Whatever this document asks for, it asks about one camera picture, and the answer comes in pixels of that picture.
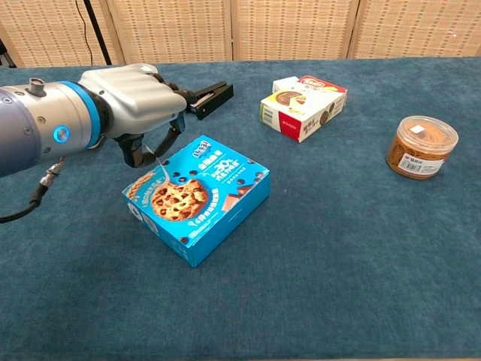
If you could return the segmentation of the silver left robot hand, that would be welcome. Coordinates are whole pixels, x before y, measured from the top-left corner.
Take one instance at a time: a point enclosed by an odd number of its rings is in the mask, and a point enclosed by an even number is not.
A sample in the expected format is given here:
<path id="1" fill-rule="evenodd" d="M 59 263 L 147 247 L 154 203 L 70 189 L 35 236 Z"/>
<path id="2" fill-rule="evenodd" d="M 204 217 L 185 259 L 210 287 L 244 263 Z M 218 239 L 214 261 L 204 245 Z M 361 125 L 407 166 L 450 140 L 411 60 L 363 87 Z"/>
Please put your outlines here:
<path id="1" fill-rule="evenodd" d="M 107 105 L 105 135 L 118 143 L 132 168 L 153 163 L 171 148 L 185 129 L 183 112 L 197 102 L 193 91 L 167 82 L 149 64 L 86 71 L 78 84 Z M 165 123 L 170 128 L 159 146 L 153 153 L 143 152 L 144 135 Z"/>

